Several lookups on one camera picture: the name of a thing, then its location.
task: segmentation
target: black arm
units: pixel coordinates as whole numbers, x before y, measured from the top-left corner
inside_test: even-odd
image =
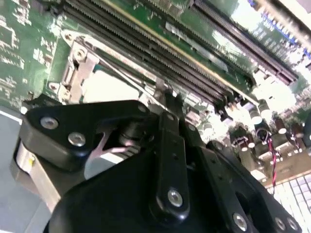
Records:
[[[52,211],[46,231],[301,232],[230,148],[205,145],[179,114],[157,116],[138,101],[30,110],[12,164]],[[130,158],[85,180],[100,135],[103,153]]]

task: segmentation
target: gray surface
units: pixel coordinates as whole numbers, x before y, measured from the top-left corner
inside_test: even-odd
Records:
[[[0,230],[41,233],[50,218],[48,208],[40,198],[17,184],[10,173],[18,131],[16,121],[0,115]]]

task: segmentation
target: motherboard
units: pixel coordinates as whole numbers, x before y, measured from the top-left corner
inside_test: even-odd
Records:
[[[270,166],[272,138],[282,162],[311,146],[303,132],[311,43],[280,4],[0,0],[0,104],[25,113],[43,94],[59,104],[135,99],[165,109],[169,91],[203,141]]]

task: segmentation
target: capacitor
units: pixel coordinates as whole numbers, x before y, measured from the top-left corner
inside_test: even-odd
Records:
[[[264,118],[264,119],[270,119],[271,118],[272,112],[271,112],[266,100],[260,100],[258,108],[259,108],[260,115],[262,118]]]
[[[292,133],[293,133],[294,137],[302,138],[304,136],[302,125],[299,123],[294,123],[292,125]]]
[[[260,113],[257,109],[257,107],[252,108],[249,111],[249,115],[251,116],[252,122],[254,125],[258,125],[262,122],[262,118],[260,116]]]
[[[279,134],[285,134],[286,133],[286,127],[285,127],[285,124],[281,118],[277,117],[274,120],[274,123],[276,125],[276,130]]]
[[[254,142],[254,138],[252,136],[251,133],[248,133],[247,134],[247,146],[248,148],[254,148],[255,147],[255,142]]]
[[[247,142],[244,141],[243,143],[241,143],[240,148],[241,148],[242,152],[246,152],[247,151]]]
[[[267,139],[271,135],[271,130],[268,124],[263,120],[260,124],[255,125],[256,137],[263,143],[267,142]]]
[[[213,134],[213,126],[211,123],[206,123],[203,127],[204,135],[211,136]]]

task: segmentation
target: black plastic part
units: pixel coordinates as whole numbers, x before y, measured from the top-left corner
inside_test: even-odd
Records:
[[[134,100],[34,108],[26,113],[19,137],[32,153],[61,169],[74,171],[83,166],[94,149],[95,134],[104,132],[107,125],[144,120],[148,113],[142,103]],[[53,117],[59,126],[54,130],[43,128],[40,124],[43,117]],[[72,132],[83,134],[85,145],[72,145],[68,140]]]
[[[39,95],[35,99],[26,100],[22,103],[22,106],[27,108],[27,110],[37,107],[55,106],[55,105],[62,105],[62,104],[44,94]]]
[[[160,116],[154,153],[155,186],[152,189],[150,210],[161,225],[175,226],[188,217],[190,204],[184,138],[179,135],[177,117],[170,113],[164,112]],[[169,191],[181,195],[180,206],[169,201]]]
[[[187,126],[180,126],[182,134],[187,134]],[[292,217],[228,148],[210,142],[207,145],[210,150],[205,149],[198,137],[198,132],[185,137],[186,141],[190,140],[186,144],[187,155],[196,161],[196,166],[195,170],[187,170],[191,209],[183,223],[167,228],[151,214],[149,197],[154,195],[154,183],[150,180],[157,171],[157,155],[153,153],[157,144],[153,144],[144,153],[125,160],[65,194],[52,214],[48,232],[240,233],[242,231],[230,216],[232,211],[240,211],[239,214],[246,218],[247,232],[301,233],[294,219],[298,230],[290,227],[287,218]],[[284,222],[285,231],[278,229],[275,217]]]
[[[132,121],[148,119],[149,114],[144,105],[132,100],[34,108],[25,116],[18,143],[55,169],[58,177],[70,178],[73,173],[68,171],[83,171],[96,133],[117,132]],[[59,127],[42,129],[44,116],[57,119]],[[205,146],[197,129],[174,114],[163,112],[156,122],[155,138],[146,149],[62,193],[46,231],[240,233],[234,220],[239,214],[247,225],[244,232],[280,232],[275,221],[279,218],[286,226],[282,232],[301,233],[296,221],[229,148],[215,141]],[[68,142],[73,131],[86,136],[83,147]],[[108,140],[114,138],[118,142],[117,136],[109,134]],[[178,191],[182,203],[172,201],[169,190]],[[288,218],[298,231],[289,226]]]

